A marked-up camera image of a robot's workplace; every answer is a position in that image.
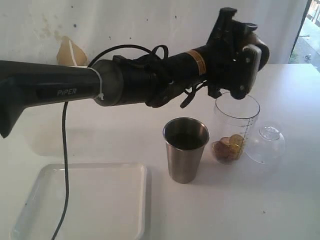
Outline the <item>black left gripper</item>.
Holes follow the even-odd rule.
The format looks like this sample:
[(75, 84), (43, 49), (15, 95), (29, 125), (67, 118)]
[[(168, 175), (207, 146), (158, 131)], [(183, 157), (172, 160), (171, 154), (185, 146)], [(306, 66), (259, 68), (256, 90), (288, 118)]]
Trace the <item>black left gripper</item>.
[(243, 41), (258, 28), (251, 22), (233, 21), (236, 13), (235, 8), (221, 8), (206, 42), (209, 47), (207, 93), (210, 97), (220, 97), (221, 90), (230, 92), (233, 67), (239, 53), (248, 45)]

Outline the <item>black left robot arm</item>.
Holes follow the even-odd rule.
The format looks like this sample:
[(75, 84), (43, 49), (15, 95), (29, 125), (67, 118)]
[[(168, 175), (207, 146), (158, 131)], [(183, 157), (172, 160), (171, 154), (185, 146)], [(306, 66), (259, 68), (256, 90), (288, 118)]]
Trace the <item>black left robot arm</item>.
[(234, 20), (236, 9), (220, 9), (205, 45), (169, 56), (111, 60), (97, 55), (87, 67), (7, 61), (0, 63), (0, 134), (6, 138), (26, 108), (93, 99), (104, 107), (144, 103), (159, 108), (186, 94), (185, 108), (203, 87), (210, 97), (230, 92), (243, 99), (263, 67), (257, 25)]

